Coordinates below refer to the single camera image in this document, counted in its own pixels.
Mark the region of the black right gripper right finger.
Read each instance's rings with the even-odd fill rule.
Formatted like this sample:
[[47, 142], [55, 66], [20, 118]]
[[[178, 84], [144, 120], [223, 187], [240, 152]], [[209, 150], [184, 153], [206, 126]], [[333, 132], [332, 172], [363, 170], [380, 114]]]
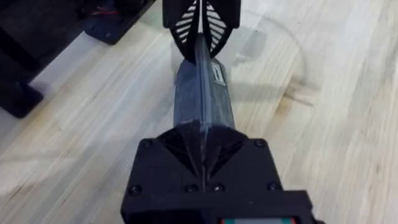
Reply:
[[227, 126], [210, 128], [204, 180], [207, 191], [282, 191], [266, 140]]

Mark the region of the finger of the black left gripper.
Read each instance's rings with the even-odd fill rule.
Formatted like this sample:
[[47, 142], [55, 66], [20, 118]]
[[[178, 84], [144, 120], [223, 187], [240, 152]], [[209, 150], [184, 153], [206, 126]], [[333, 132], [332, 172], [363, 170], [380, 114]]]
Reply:
[[241, 0], [202, 1], [203, 35], [210, 51], [216, 57], [226, 45], [232, 31], [240, 26]]
[[163, 0], [163, 26], [168, 29], [180, 53], [189, 62], [195, 61], [195, 42], [198, 35], [200, 1]]

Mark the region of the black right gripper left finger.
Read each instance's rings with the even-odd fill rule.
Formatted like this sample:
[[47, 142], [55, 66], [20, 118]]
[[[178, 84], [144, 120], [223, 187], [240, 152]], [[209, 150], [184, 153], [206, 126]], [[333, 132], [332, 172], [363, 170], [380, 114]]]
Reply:
[[204, 186], [200, 122], [193, 120], [139, 142], [123, 203], [204, 204]]

